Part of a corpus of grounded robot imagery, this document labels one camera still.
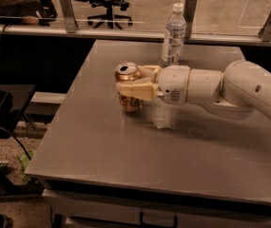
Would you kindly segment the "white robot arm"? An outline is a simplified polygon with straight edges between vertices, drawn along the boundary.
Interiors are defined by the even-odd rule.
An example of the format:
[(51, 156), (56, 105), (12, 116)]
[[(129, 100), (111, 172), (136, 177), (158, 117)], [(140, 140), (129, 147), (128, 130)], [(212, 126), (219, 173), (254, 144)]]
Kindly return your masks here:
[(235, 120), (258, 110), (271, 120), (271, 73), (249, 61), (232, 62), (224, 71), (125, 62), (116, 67), (115, 77), (118, 93), (127, 98), (198, 105)]

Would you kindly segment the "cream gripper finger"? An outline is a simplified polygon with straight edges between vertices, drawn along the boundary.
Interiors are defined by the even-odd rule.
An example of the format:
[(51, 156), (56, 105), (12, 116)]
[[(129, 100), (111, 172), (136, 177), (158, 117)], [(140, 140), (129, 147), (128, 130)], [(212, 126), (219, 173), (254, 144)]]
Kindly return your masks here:
[(139, 71), (142, 78), (149, 78), (152, 83), (156, 83), (162, 68), (160, 66), (139, 66)]
[(159, 93), (158, 85), (151, 82), (138, 84), (120, 82), (116, 84), (116, 89), (122, 95), (144, 101), (154, 100)]

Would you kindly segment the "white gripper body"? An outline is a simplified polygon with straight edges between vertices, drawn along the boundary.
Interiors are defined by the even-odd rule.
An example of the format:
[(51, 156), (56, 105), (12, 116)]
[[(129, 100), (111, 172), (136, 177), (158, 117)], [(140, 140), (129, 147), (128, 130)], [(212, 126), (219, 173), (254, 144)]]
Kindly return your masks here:
[(184, 105), (189, 66), (168, 66), (158, 76), (159, 98), (169, 105)]

